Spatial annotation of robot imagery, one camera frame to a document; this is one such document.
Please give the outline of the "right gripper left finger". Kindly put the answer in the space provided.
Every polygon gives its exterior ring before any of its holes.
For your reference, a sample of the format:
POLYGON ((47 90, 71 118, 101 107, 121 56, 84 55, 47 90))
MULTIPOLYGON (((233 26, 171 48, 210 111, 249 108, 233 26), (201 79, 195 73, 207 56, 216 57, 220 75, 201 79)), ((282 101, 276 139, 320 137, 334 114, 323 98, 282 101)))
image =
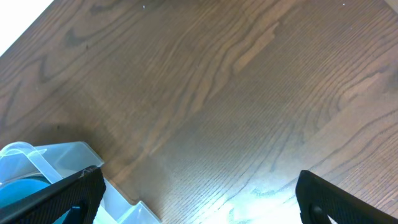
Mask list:
POLYGON ((106 185, 99 167, 89 166, 1 209, 1 223, 92 224, 106 185))

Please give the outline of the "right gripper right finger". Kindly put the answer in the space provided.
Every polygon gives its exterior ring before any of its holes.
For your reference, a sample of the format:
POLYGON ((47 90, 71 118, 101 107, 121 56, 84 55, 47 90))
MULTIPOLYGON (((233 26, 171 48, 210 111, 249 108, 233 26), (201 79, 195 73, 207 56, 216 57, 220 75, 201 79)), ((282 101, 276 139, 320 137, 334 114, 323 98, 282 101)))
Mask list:
POLYGON ((309 170, 302 170, 295 187, 303 224, 397 223, 397 218, 365 203, 309 170))

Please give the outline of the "clear plastic storage bin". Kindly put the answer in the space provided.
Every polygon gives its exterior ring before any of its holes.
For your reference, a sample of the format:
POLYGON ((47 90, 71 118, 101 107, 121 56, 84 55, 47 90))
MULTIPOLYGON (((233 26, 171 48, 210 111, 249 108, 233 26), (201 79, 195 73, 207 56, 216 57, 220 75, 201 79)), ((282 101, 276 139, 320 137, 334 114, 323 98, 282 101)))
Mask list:
MULTIPOLYGON (((1 186, 27 177, 44 177, 52 185, 86 167, 103 164, 102 158, 82 141, 46 146, 14 142, 1 149, 1 186)), ((104 182, 106 190, 94 223, 161 222, 144 202, 131 205, 107 180, 104 182)))

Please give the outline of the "dark blue bowl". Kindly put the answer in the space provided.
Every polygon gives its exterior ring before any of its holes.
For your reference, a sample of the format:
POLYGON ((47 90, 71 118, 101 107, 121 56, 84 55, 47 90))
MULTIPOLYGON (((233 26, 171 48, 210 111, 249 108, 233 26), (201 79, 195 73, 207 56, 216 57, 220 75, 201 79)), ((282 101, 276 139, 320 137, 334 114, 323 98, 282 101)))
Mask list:
POLYGON ((51 183, 44 177, 27 177, 12 180, 8 184, 1 186, 1 223, 36 223, 33 217, 27 217, 26 220, 7 220, 8 212, 4 209, 12 204, 19 203, 21 200, 40 192, 51 186, 51 183))

